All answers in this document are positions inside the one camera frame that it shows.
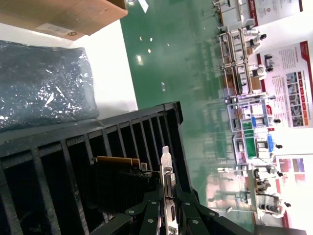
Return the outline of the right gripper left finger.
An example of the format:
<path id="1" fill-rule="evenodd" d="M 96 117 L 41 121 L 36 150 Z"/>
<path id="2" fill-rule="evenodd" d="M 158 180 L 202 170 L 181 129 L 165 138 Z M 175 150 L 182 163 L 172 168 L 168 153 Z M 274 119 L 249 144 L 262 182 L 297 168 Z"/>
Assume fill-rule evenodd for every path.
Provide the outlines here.
<path id="1" fill-rule="evenodd" d="M 131 235 L 159 235 L 162 227 L 162 208 L 158 200 L 148 200 L 125 211 L 132 217 Z"/>

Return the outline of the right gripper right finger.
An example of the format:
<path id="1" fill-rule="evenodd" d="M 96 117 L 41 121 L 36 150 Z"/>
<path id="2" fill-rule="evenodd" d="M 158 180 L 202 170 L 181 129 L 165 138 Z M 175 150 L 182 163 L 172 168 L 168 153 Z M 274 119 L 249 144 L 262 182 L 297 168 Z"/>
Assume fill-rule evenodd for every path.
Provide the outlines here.
<path id="1" fill-rule="evenodd" d="M 250 235 L 231 220 L 199 204 L 193 196 L 177 197 L 180 235 Z"/>

